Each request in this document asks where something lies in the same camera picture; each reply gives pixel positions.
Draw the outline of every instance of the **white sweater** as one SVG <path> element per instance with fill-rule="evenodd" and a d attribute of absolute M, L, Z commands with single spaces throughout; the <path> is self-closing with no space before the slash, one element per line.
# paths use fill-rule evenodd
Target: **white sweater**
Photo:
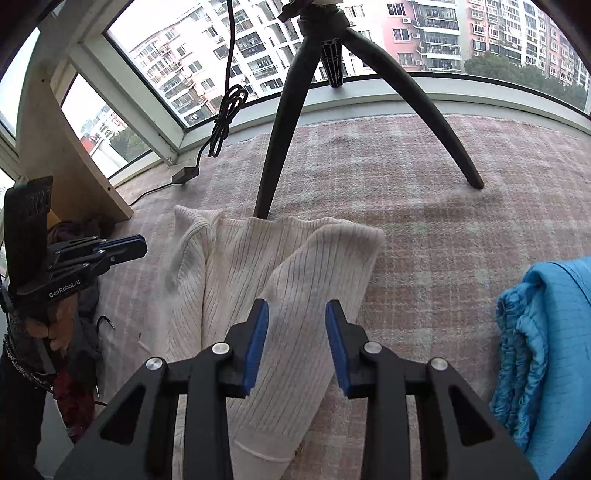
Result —
<path fill-rule="evenodd" d="M 356 320 L 384 233 L 333 218 L 234 220 L 181 206 L 174 213 L 153 352 L 168 362 L 195 356 L 245 321 L 256 298 L 268 302 L 256 386 L 244 400 L 228 399 L 228 430 L 234 478 L 278 480 L 334 373 L 325 305 L 338 299 Z M 185 405 L 181 399 L 174 478 L 182 478 Z"/>

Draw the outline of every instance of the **green foliage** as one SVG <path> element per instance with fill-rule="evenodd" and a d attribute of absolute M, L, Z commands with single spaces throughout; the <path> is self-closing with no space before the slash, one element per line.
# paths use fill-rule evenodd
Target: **green foliage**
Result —
<path fill-rule="evenodd" d="M 111 138 L 111 147 L 127 162 L 148 150 L 148 146 L 129 127 Z"/>
<path fill-rule="evenodd" d="M 466 73 L 479 77 L 494 78 L 516 83 L 524 87 L 547 93 L 581 110 L 585 107 L 587 92 L 580 86 L 565 86 L 553 76 L 546 76 L 533 65 L 521 67 L 506 57 L 499 57 L 490 52 L 473 57 L 464 63 Z"/>

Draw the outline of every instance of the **folded blue clothing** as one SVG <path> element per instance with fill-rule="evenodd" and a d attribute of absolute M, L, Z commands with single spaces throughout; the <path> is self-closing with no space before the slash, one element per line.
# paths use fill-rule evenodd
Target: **folded blue clothing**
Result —
<path fill-rule="evenodd" d="M 591 422 L 591 257 L 534 265 L 502 293 L 496 322 L 491 410 L 547 480 Z"/>

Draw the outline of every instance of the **tripod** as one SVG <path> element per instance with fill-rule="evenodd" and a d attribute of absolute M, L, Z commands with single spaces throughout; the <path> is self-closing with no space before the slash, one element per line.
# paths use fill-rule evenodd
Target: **tripod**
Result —
<path fill-rule="evenodd" d="M 351 29 L 345 13 L 336 5 L 320 6 L 312 4 L 311 0 L 294 0 L 284 5 L 279 19 L 285 22 L 298 14 L 304 39 L 290 65 L 281 92 L 256 198 L 255 217 L 265 219 L 269 215 L 285 157 L 319 60 L 327 72 L 330 86 L 343 85 L 342 45 L 369 65 L 419 114 L 460 167 L 468 183 L 478 190 L 484 188 L 476 167 L 450 125 L 398 62 Z"/>

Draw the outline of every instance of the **silver screw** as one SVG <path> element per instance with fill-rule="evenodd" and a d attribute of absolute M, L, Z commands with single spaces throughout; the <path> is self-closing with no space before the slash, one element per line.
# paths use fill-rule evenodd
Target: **silver screw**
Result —
<path fill-rule="evenodd" d="M 447 370 L 447 366 L 449 364 L 447 363 L 447 361 L 443 358 L 439 358 L 438 356 L 435 357 L 433 360 L 431 360 L 431 366 L 435 369 L 435 370 L 439 370 L 440 372 L 443 372 L 444 370 Z"/>
<path fill-rule="evenodd" d="M 382 351 L 382 346 L 378 342 L 367 342 L 363 349 L 367 353 L 380 353 Z"/>
<path fill-rule="evenodd" d="M 146 368 L 148 370 L 157 370 L 162 366 L 162 359 L 157 356 L 153 356 L 146 362 Z"/>
<path fill-rule="evenodd" d="M 230 346 L 227 343 L 219 342 L 212 347 L 212 351 L 216 355 L 223 355 L 224 353 L 228 353 L 230 351 Z"/>

